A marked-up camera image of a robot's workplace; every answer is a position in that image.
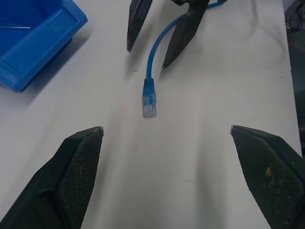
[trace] white table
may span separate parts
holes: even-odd
[[[0,88],[0,218],[64,138],[105,130],[84,229],[268,229],[248,190],[231,125],[281,136],[301,153],[281,0],[229,0],[204,15],[165,71],[155,119],[142,118],[149,51],[184,13],[154,0],[132,53],[129,0],[76,0],[89,23],[21,94]]]

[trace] blue storage bin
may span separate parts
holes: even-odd
[[[0,0],[0,84],[24,90],[86,22],[72,0]]]

